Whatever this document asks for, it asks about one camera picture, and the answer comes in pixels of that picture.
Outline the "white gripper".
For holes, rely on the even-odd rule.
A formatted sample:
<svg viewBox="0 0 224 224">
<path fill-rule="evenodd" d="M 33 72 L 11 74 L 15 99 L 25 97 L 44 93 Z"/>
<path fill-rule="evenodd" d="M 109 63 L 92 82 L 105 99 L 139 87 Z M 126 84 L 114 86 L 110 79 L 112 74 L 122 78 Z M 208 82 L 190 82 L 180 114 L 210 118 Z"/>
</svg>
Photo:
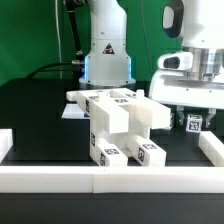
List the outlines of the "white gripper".
<svg viewBox="0 0 224 224">
<path fill-rule="evenodd" d="M 224 74 L 213 81 L 187 79 L 183 72 L 158 70 L 151 80 L 149 97 L 162 104 L 177 105 L 179 123 L 184 123 L 184 106 L 208 108 L 205 126 L 208 128 L 216 109 L 224 110 Z"/>
</svg>

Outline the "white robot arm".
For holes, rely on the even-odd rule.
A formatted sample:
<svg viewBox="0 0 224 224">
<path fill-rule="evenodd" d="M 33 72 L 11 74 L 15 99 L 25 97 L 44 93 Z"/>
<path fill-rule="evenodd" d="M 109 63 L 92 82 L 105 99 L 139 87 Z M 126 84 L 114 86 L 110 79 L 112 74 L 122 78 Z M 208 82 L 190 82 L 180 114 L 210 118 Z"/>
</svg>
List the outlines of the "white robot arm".
<svg viewBox="0 0 224 224">
<path fill-rule="evenodd" d="M 117 0 L 87 0 L 91 14 L 91 50 L 84 59 L 82 85 L 95 88 L 131 85 L 126 53 L 126 21 Z M 224 0 L 169 0 L 162 27 L 182 48 L 157 61 L 149 97 L 175 105 L 207 108 L 208 119 L 224 110 Z"/>
</svg>

